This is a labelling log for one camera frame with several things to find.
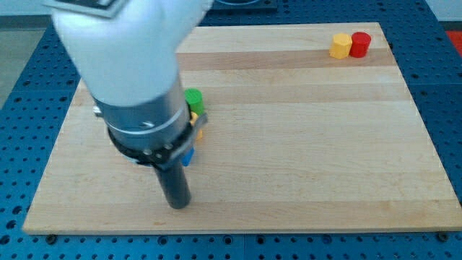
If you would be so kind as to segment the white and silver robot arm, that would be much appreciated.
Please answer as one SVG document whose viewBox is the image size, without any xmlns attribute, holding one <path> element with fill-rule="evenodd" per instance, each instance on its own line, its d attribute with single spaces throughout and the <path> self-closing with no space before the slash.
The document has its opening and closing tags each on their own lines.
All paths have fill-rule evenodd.
<svg viewBox="0 0 462 260">
<path fill-rule="evenodd" d="M 53 25 L 126 156 L 180 163 L 197 129 L 176 51 L 211 0 L 49 1 Z"/>
</svg>

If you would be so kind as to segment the yellow block behind arm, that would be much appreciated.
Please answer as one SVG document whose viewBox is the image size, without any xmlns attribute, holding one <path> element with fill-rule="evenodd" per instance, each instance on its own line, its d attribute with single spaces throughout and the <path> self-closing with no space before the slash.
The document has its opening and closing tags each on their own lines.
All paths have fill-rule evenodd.
<svg viewBox="0 0 462 260">
<path fill-rule="evenodd" d="M 203 131 L 196 124 L 199 119 L 199 115 L 195 112 L 191 112 L 190 124 L 196 129 L 196 141 L 203 138 Z"/>
</svg>

